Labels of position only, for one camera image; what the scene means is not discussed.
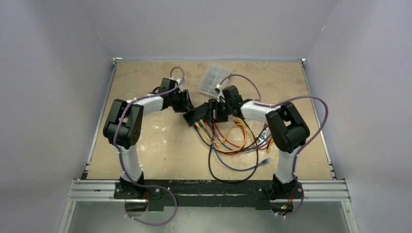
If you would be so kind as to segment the black network switch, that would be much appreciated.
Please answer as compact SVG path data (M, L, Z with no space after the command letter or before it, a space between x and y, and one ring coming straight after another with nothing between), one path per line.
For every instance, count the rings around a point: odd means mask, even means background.
M195 122L203 119L209 111L208 103L203 103L202 105L196 107L194 111L190 111L183 114L183 118L189 127L193 126Z

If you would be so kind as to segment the clear plastic parts box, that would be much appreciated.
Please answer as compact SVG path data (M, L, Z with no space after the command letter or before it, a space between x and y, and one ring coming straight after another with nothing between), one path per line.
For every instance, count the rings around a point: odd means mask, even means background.
M219 92L217 92L215 88L231 73L231 69L220 65L210 64L197 86L197 91L216 99L219 96Z

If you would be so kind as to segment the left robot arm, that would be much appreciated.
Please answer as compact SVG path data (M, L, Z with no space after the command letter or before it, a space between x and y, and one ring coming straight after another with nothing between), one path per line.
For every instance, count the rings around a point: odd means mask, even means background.
M121 175L118 190L134 199L143 196L143 171L138 162L136 144L140 138L143 117L169 107L177 113L194 109L189 92L182 89L184 79L164 78L160 87L133 100L113 101L103 127L103 135L114 146L119 156Z

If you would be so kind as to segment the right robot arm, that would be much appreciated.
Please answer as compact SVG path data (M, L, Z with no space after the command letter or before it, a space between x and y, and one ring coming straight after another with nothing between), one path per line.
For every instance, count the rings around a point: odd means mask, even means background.
M283 198L297 184L296 162L300 151L309 142L310 130L292 99L276 105L243 99L234 86L223 88L223 100L211 99L184 114L189 126L201 120L227 122L229 116L252 119L268 125L272 139L279 149L277 170L273 178L273 192Z

